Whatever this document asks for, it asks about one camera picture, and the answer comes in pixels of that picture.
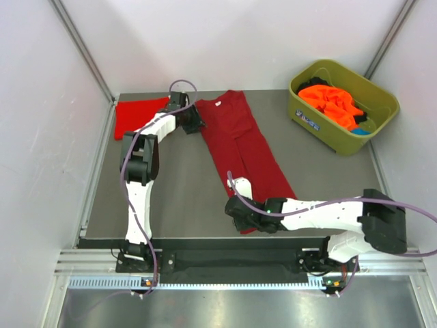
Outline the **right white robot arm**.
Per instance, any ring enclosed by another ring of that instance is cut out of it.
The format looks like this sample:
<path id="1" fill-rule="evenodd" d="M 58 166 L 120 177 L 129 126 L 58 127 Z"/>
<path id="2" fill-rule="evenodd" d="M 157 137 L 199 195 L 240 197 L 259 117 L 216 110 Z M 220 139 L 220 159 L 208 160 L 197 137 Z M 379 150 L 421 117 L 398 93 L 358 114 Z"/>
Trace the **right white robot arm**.
<path id="1" fill-rule="evenodd" d="M 375 189 L 336 202 L 280 197 L 260 203 L 234 195 L 225 205 L 225 214 L 233 218 L 241 232 L 336 230 L 335 235 L 324 239 L 318 254 L 320 265 L 329 271 L 372 250 L 392 255 L 407 252 L 405 208 Z"/>

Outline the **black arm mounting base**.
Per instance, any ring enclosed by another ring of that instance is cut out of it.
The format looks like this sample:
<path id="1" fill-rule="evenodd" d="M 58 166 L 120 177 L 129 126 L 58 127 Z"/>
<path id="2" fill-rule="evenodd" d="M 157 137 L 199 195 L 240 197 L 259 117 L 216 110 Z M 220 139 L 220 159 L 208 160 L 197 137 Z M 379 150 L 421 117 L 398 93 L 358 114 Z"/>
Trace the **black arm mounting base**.
<path id="1" fill-rule="evenodd" d="M 297 283 L 319 274 L 343 276 L 354 268 L 320 260 L 324 239 L 286 237 L 240 238 L 157 238 L 152 244 L 162 283 Z M 132 271 L 120 264 L 117 273 Z"/>

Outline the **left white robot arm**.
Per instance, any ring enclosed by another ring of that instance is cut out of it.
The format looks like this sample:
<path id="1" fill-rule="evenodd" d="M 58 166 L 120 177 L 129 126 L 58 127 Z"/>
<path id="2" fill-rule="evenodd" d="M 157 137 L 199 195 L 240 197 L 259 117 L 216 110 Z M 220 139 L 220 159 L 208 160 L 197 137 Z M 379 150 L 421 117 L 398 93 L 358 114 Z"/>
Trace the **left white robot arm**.
<path id="1" fill-rule="evenodd" d="M 179 127 L 191 134 L 206 125 L 187 93 L 171 92 L 165 101 L 143 126 L 122 138 L 120 184 L 128 205 L 128 229 L 118 261 L 136 272 L 153 272 L 157 267 L 150 202 L 160 167 L 159 143 Z"/>

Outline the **dark red t-shirt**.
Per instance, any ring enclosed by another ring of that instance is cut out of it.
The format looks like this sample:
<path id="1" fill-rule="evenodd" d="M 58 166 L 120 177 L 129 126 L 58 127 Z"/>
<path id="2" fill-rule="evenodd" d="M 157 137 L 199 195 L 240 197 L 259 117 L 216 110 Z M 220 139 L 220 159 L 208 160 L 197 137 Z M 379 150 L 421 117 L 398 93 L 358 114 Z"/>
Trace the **dark red t-shirt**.
<path id="1" fill-rule="evenodd" d="M 227 172 L 246 178 L 253 199 L 265 202 L 272 197 L 296 198 L 262 135 L 244 92 L 228 90 L 214 100 L 198 100 L 195 106 L 206 123 L 201 135 L 229 197 Z"/>

